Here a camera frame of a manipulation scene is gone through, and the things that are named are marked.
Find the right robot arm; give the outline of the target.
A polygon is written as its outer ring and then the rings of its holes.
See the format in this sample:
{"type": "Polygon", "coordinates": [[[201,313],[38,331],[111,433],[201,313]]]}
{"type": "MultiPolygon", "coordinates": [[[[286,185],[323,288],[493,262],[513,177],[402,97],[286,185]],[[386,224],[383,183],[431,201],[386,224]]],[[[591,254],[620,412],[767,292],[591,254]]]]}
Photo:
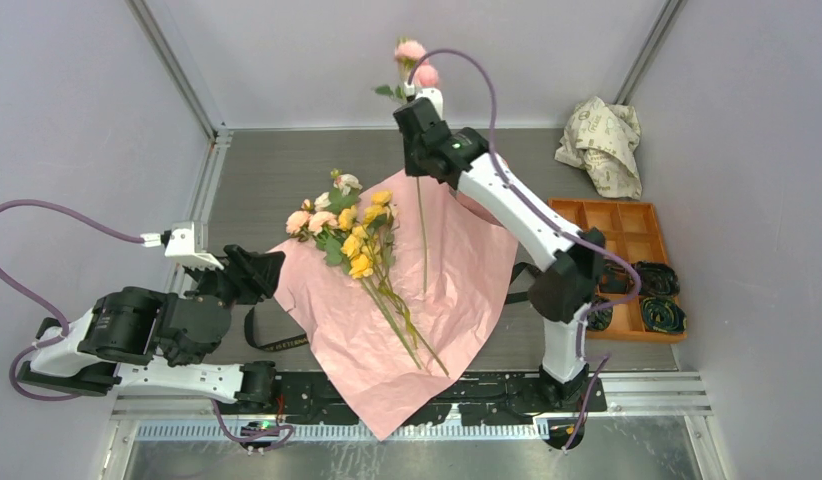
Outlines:
{"type": "Polygon", "coordinates": [[[410,101],[393,118],[407,173],[480,204],[532,258],[539,274],[527,297],[544,319],[540,388],[549,407],[569,409],[588,380],[585,322],[603,271],[604,235],[556,214],[511,173],[490,140],[469,127],[451,130],[430,99],[410,101]]]}

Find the purple flower bouquet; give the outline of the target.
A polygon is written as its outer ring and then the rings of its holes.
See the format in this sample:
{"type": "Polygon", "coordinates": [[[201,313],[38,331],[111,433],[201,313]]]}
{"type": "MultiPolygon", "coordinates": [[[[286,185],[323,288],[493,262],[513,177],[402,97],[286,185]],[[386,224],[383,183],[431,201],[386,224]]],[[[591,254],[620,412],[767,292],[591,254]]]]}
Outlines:
{"type": "Polygon", "coordinates": [[[398,207],[390,278],[432,352],[415,365],[364,289],[327,266],[312,244],[288,240],[275,294],[304,329],[333,386],[379,440],[450,387],[504,308],[516,239],[431,179],[381,183],[398,207]]]}

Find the peach rose spray stem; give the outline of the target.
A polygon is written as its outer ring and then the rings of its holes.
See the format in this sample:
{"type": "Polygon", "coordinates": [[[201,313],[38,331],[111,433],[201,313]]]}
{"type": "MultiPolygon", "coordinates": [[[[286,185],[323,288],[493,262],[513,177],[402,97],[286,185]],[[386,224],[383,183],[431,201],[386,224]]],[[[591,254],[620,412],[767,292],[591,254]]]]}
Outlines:
{"type": "Polygon", "coordinates": [[[334,169],[331,179],[329,190],[314,200],[303,201],[299,209],[289,215],[285,230],[290,238],[300,243],[312,243],[323,253],[327,266],[336,267],[347,275],[346,269],[340,265],[342,239],[338,227],[339,211],[347,205],[344,198],[349,196],[359,202],[358,211],[362,212],[370,204],[370,196],[378,191],[369,195],[368,202],[363,202],[363,185],[357,176],[334,169]]]}

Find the yellow flower stem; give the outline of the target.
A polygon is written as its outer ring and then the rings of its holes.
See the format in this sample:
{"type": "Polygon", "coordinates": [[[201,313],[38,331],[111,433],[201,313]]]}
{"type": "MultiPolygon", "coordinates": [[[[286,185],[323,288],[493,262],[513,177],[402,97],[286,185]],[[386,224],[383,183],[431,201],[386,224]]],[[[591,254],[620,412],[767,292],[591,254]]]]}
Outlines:
{"type": "Polygon", "coordinates": [[[338,215],[342,239],[340,265],[373,300],[417,369],[430,369],[419,353],[423,349],[447,375],[449,371],[445,363],[415,325],[408,303],[397,293],[391,279],[391,269],[397,261],[394,246],[398,230],[393,192],[381,190],[372,194],[370,204],[362,212],[358,211],[358,201],[347,196],[344,202],[347,205],[338,215]]]}

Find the pink rose stem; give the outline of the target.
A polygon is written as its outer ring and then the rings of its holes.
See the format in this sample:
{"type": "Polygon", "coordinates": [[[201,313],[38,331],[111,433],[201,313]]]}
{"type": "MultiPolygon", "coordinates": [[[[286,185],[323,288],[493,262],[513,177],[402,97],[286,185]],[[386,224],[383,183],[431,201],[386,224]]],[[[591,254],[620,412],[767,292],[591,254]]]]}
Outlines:
{"type": "MultiPolygon", "coordinates": [[[[418,42],[417,40],[407,38],[407,37],[400,37],[397,40],[397,45],[394,49],[394,60],[397,64],[400,80],[402,81],[401,86],[397,86],[396,88],[391,87],[390,85],[384,84],[379,85],[373,88],[373,91],[382,97],[389,98],[391,100],[397,101],[400,104],[404,104],[407,102],[406,94],[404,93],[404,85],[408,83],[413,83],[419,87],[428,86],[437,86],[439,82],[439,75],[436,69],[431,68],[431,71],[434,75],[429,75],[424,73],[423,79],[420,82],[416,80],[411,81],[409,79],[410,73],[413,68],[417,65],[417,63],[421,60],[421,58],[427,53],[425,47],[418,42]]],[[[425,214],[424,214],[424,205],[423,205],[423,195],[422,195],[422,188],[420,179],[417,178],[415,180],[415,187],[416,187],[416,200],[417,200],[417,213],[418,213],[418,220],[420,222],[420,235],[422,241],[422,262],[423,262],[423,270],[422,270],[422,287],[421,293],[423,296],[426,296],[428,293],[428,266],[429,266],[429,254],[428,254],[428,238],[427,238],[427,231],[426,231],[426,224],[425,224],[425,214]]]]}

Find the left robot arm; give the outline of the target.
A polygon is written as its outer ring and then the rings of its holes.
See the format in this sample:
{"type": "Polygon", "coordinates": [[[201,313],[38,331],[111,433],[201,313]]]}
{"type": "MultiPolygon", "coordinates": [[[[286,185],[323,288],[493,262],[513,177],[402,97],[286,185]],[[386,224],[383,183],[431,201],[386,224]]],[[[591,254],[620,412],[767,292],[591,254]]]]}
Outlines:
{"type": "Polygon", "coordinates": [[[181,256],[193,289],[182,294],[125,287],[98,299],[81,318],[45,319],[32,356],[13,374],[21,384],[59,397],[134,394],[200,395],[241,403],[256,413],[279,397],[271,361],[212,365],[236,306],[254,306],[275,293],[283,252],[248,252],[227,245],[221,257],[181,256]]]}

